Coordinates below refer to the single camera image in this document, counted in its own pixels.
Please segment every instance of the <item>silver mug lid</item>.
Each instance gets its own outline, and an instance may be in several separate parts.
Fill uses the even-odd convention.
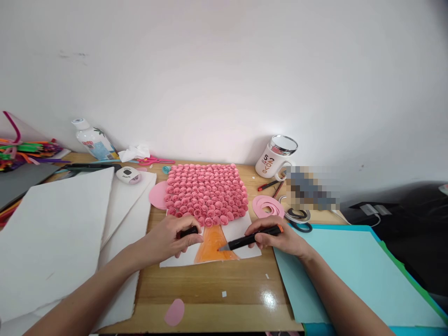
[[[292,155],[299,145],[294,139],[285,135],[274,135],[269,142],[269,149],[278,155]]]

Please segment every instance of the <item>blue paper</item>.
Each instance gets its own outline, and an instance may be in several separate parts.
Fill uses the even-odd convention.
[[[311,233],[296,232],[387,325],[446,327],[370,232],[313,228]],[[297,258],[277,249],[274,251],[295,320],[330,323]]]

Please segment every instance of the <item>hand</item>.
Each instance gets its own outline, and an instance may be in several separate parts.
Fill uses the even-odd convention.
[[[199,233],[201,226],[193,216],[176,218],[166,216],[146,236],[129,245],[131,259],[135,261],[137,270],[158,264],[169,257],[178,258],[186,252],[188,246],[203,243],[204,238],[196,233],[177,239],[177,233],[196,226]]]
[[[263,249],[264,246],[273,246],[283,252],[295,255],[301,260],[310,258],[313,248],[302,237],[295,233],[294,230],[285,223],[283,218],[279,216],[269,216],[257,219],[247,228],[245,235],[248,236],[254,232],[277,224],[281,225],[283,228],[283,232],[278,236],[272,236],[267,233],[257,233],[255,235],[258,247]]]

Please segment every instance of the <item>tissue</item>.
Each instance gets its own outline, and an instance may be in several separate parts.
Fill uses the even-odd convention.
[[[121,162],[128,162],[133,159],[144,159],[150,157],[149,147],[147,145],[129,146],[129,149],[118,153]]]

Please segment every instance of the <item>pink scissors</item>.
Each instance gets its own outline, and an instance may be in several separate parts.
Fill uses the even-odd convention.
[[[149,166],[152,165],[153,163],[170,163],[170,164],[175,164],[176,161],[173,160],[166,160],[166,159],[159,159],[158,157],[155,156],[150,156],[148,158],[144,158],[144,159],[137,159],[137,161],[139,162],[139,165],[141,166]]]

